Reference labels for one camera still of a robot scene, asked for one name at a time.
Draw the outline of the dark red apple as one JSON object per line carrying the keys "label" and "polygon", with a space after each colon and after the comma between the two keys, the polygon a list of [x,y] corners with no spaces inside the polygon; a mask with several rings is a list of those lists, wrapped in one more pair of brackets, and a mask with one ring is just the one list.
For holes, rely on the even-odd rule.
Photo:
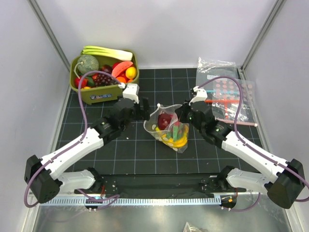
{"label": "dark red apple", "polygon": [[165,130],[166,127],[169,126],[171,119],[172,119],[172,115],[167,114],[167,113],[161,113],[157,119],[158,128],[162,131]]}

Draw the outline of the yellow banana bunch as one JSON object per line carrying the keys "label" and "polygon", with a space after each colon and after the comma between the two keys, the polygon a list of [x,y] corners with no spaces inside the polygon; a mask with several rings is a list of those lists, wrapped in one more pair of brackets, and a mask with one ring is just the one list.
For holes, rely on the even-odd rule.
{"label": "yellow banana bunch", "polygon": [[157,139],[165,145],[171,148],[181,148],[187,144],[189,128],[187,125],[182,126],[177,132],[176,139],[173,139],[173,132],[171,132],[171,136],[168,137],[169,131],[164,132],[163,130],[160,130],[159,127],[155,127],[155,132],[158,132]]}

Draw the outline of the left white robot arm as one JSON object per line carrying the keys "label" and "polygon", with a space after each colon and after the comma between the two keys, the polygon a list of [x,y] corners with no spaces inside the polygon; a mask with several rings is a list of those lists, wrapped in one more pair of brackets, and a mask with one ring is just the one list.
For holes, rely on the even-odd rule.
{"label": "left white robot arm", "polygon": [[52,200],[60,192],[87,189],[98,193],[102,179],[94,168],[68,173],[66,170],[89,153],[102,148],[118,138],[132,121],[149,120],[150,106],[147,98],[135,102],[121,97],[100,119],[96,120],[79,137],[59,150],[26,161],[24,180],[26,192],[31,191],[38,203]]}

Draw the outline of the dotted zip top bag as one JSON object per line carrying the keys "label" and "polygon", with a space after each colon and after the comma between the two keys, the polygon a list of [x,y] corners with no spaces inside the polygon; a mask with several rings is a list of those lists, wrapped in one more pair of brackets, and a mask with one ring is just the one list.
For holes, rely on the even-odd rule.
{"label": "dotted zip top bag", "polygon": [[[176,121],[179,121],[178,117],[177,117],[177,115],[175,113],[175,110],[177,108],[179,108],[179,107],[181,107],[180,104],[174,104],[174,105],[170,105],[170,106],[164,106],[162,104],[157,104],[156,110],[153,113],[150,114],[150,119],[148,121],[144,121],[144,124],[143,124],[144,129],[151,136],[153,136],[156,140],[158,140],[157,139],[158,132],[155,132],[155,127],[158,127],[157,119],[158,119],[158,116],[161,113],[167,113],[167,114],[172,115],[172,119],[171,119],[171,122],[170,122],[169,126],[166,127],[166,129],[163,130],[163,131],[164,132],[169,131],[168,137],[170,137],[171,136],[170,133],[171,133],[171,126],[172,126],[172,124],[175,123]],[[181,147],[181,148],[171,148],[171,147],[169,147],[169,148],[173,149],[177,153],[183,153],[187,149],[187,147],[188,147],[188,142],[187,142],[187,144],[184,147]]]}

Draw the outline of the pink dragon fruit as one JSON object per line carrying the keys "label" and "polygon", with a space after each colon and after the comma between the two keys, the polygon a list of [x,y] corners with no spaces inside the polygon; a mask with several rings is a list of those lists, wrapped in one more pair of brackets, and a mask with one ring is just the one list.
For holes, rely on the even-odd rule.
{"label": "pink dragon fruit", "polygon": [[184,124],[176,121],[171,126],[171,137],[173,141],[180,140],[183,137],[184,134]]}

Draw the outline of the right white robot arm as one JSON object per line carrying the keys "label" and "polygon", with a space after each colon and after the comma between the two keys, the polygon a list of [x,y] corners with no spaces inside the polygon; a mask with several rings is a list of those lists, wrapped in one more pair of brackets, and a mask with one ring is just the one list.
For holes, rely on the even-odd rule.
{"label": "right white robot arm", "polygon": [[207,143],[241,158],[258,171],[252,173],[227,166],[217,176],[220,190],[253,190],[267,195],[284,209],[291,208],[298,201],[306,185],[300,161],[287,161],[247,140],[232,125],[215,119],[211,107],[204,101],[186,101],[175,113],[180,122],[196,128]]}

